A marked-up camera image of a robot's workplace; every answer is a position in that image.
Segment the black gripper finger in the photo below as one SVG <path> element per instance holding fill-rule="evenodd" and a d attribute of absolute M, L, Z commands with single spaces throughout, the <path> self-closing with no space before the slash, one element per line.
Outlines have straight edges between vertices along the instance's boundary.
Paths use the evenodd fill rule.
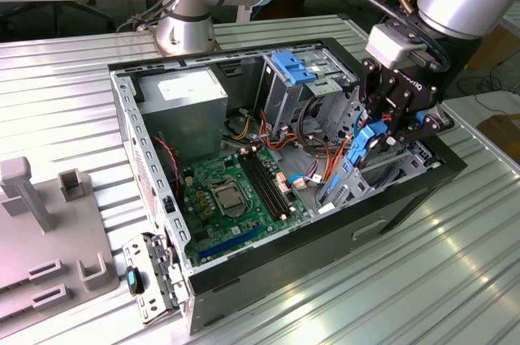
<path fill-rule="evenodd" d="M 373 58 L 362 60 L 361 102 L 367 113 L 366 123 L 382 120 L 387 135 L 395 135 L 401 118 L 401 95 L 398 79 Z"/>
<path fill-rule="evenodd" d="M 424 111 L 420 111 L 397 130 L 395 139 L 400 144 L 409 144 L 424 138 L 436 136 L 440 132 L 450 129 L 453 126 L 453 119 L 445 113 L 438 115 L 427 114 Z"/>

